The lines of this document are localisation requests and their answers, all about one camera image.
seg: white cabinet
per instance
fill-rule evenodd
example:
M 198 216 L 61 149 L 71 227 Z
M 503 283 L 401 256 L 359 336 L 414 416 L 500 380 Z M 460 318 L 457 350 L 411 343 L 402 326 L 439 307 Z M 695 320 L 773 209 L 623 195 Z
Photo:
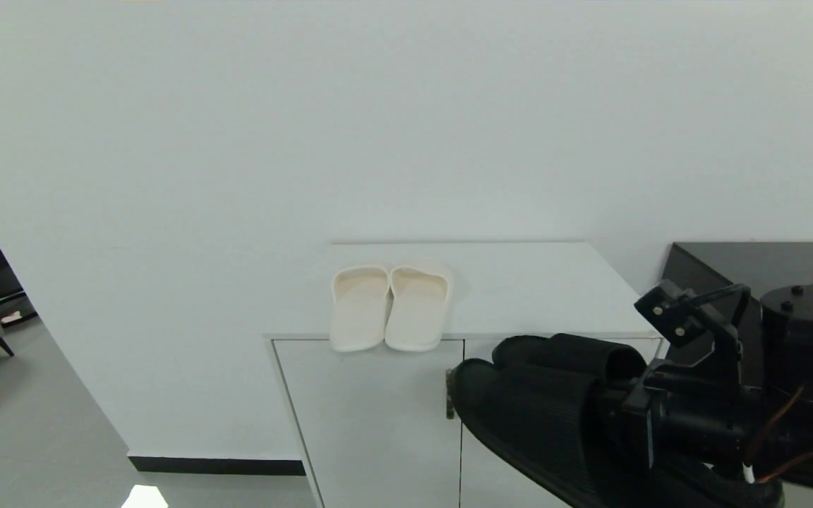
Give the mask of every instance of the white cabinet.
M 333 353 L 332 274 L 416 256 L 454 272 L 445 340 L 428 353 Z M 319 508 L 561 506 L 445 417 L 445 371 L 464 347 L 490 358 L 514 334 L 629 337 L 653 351 L 638 297 L 580 242 L 328 246 L 277 287 L 263 328 Z
M 274 345 L 325 508 L 459 506 L 461 424 L 445 417 L 445 372 L 462 360 L 462 341 L 421 355 Z

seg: black table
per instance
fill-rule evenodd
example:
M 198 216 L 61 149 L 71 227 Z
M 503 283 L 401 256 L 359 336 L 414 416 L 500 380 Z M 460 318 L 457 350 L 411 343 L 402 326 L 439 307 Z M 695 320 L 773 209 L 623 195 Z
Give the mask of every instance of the black table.
M 813 242 L 685 242 L 675 243 L 664 267 L 664 279 L 696 293 L 733 283 L 752 287 L 739 326 L 742 340 L 742 379 L 761 386 L 764 352 L 761 349 L 761 305 L 759 299 L 778 287 L 813 284 Z M 717 310 L 731 318 L 736 298 L 716 303 Z M 667 357 L 693 363 L 711 350 L 710 334 L 683 349 L 670 348 Z M 813 461 L 795 467 L 784 479 L 813 487 Z

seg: floor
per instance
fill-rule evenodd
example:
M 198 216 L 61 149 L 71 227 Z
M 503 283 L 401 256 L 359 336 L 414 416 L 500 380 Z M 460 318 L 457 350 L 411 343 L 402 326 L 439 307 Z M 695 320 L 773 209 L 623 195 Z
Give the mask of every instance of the floor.
M 305 478 L 139 473 L 127 448 L 39 320 L 0 350 L 0 507 L 159 508 L 130 492 L 158 487 L 171 508 L 314 508 Z

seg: chair leg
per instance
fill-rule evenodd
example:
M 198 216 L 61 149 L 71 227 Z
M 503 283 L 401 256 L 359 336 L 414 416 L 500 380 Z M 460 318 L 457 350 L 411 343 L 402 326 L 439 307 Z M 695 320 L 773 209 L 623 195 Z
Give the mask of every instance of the chair leg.
M 8 356 L 14 356 L 14 351 L 12 351 L 10 347 L 8 347 L 8 344 L 6 344 L 6 340 L 4 340 L 3 337 L 0 337 L 0 347 L 4 351 L 6 351 L 6 353 L 8 353 Z

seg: orange wire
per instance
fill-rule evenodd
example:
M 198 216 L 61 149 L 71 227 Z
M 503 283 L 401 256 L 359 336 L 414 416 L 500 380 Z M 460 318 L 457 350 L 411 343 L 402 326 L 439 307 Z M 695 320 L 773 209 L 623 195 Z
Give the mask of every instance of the orange wire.
M 784 463 L 782 466 L 777 467 L 768 475 L 764 475 L 762 477 L 756 478 L 755 483 L 767 483 L 770 482 L 772 479 L 776 478 L 777 476 L 782 475 L 782 473 L 786 473 L 788 470 L 793 468 L 794 466 L 799 466 L 801 463 L 805 462 L 806 460 L 813 459 L 813 451 L 803 453 L 800 456 L 795 457 L 794 459 L 788 460 L 788 462 Z
M 754 459 L 756 454 L 758 454 L 758 450 L 761 449 L 761 445 L 764 444 L 764 440 L 767 438 L 768 434 L 771 433 L 773 426 L 776 425 L 777 421 L 779 421 L 780 418 L 786 414 L 786 411 L 789 411 L 790 408 L 793 407 L 793 404 L 795 404 L 799 399 L 799 396 L 804 389 L 804 385 L 799 386 L 799 389 L 795 390 L 793 396 L 790 397 L 790 399 L 784 405 L 777 409 L 777 412 L 773 413 L 771 419 L 764 424 L 764 427 L 761 428 L 761 432 L 758 433 L 758 436 L 752 440 L 752 443 L 749 444 L 748 448 L 745 450 L 745 459 L 743 459 L 742 462 L 745 463 L 746 466 L 752 465 L 752 459 Z

